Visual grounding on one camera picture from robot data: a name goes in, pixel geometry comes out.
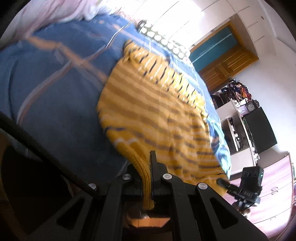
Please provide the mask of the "yellow striped knit sweater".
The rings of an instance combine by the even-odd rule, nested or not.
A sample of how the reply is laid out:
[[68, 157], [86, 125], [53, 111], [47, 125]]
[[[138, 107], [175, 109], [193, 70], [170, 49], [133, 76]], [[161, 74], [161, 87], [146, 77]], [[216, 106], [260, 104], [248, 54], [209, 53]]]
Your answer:
[[154, 207], [150, 151], [184, 182], [226, 193], [217, 184], [227, 174], [211, 148], [205, 100], [163, 57], [126, 41], [97, 111], [109, 141], [142, 179], [144, 209]]

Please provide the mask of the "pink drawer cabinet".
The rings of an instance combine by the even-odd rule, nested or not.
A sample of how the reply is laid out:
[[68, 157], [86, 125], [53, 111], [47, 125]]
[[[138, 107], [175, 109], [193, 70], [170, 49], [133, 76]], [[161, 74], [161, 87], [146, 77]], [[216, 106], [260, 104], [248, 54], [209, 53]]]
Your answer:
[[264, 168], [260, 203], [250, 207], [247, 219], [268, 238], [278, 236], [288, 225], [292, 211], [292, 164], [287, 154]]

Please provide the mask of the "white bookshelf unit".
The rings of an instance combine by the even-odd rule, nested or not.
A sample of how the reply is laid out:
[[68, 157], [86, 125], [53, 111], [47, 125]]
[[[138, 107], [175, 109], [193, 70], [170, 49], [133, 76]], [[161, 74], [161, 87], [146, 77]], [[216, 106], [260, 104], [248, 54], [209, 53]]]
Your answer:
[[231, 80], [211, 97], [230, 151], [230, 174], [240, 173], [244, 167], [256, 166], [260, 157], [243, 118], [251, 113], [245, 106], [252, 103], [248, 88], [237, 80]]

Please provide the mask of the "black monitor screen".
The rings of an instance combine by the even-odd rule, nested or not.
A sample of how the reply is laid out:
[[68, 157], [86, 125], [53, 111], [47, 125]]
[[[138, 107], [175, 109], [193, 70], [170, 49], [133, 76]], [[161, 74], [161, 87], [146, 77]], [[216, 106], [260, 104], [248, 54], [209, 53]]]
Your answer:
[[243, 118], [250, 130], [258, 154], [278, 143], [262, 108], [257, 108], [253, 112], [246, 114]]

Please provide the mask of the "small round clock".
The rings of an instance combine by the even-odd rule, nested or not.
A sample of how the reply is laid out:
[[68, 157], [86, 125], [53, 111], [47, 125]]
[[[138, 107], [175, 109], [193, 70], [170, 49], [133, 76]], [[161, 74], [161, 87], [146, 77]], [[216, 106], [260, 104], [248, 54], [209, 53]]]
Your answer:
[[252, 112], [256, 109], [256, 106], [253, 103], [247, 103], [245, 106], [249, 112]]

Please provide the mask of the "brown wooden door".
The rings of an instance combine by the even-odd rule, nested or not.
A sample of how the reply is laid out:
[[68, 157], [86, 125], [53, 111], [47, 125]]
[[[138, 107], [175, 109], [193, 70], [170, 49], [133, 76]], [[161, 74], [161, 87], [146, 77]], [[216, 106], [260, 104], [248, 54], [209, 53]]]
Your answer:
[[235, 26], [228, 21], [190, 50], [190, 60], [214, 94], [259, 60], [247, 49]]

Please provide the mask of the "blue patterned bedsheet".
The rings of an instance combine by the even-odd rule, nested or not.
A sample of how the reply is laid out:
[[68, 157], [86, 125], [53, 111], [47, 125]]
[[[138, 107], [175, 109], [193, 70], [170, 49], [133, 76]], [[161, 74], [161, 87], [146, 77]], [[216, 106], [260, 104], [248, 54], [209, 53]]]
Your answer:
[[103, 81], [128, 40], [165, 57], [203, 95], [212, 149], [230, 174], [230, 151], [206, 84], [192, 66], [140, 34], [134, 24], [117, 15], [98, 15], [52, 24], [33, 36], [50, 46], [22, 40], [1, 51], [1, 112], [75, 175], [104, 183], [128, 164], [103, 135], [96, 111]]

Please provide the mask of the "green white patterned cushion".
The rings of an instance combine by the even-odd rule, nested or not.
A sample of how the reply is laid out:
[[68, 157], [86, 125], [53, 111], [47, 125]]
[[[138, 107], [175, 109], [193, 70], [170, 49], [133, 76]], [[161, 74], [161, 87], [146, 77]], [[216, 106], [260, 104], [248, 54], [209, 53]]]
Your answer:
[[164, 48], [171, 51], [175, 56], [183, 60], [185, 63], [191, 62], [189, 58], [190, 51], [186, 47], [182, 46], [181, 44], [172, 40], [171, 38], [168, 38], [164, 34], [161, 34], [155, 26], [153, 26], [146, 20], [139, 21], [136, 29], [141, 34], [153, 39], [154, 41], [162, 45]]

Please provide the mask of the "pink white floral pillow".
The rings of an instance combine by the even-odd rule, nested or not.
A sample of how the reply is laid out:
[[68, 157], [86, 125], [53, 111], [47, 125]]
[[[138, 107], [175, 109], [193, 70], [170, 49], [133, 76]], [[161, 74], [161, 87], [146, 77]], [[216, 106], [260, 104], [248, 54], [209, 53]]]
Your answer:
[[14, 18], [18, 30], [34, 30], [55, 22], [92, 20], [121, 9], [120, 1], [30, 1]]

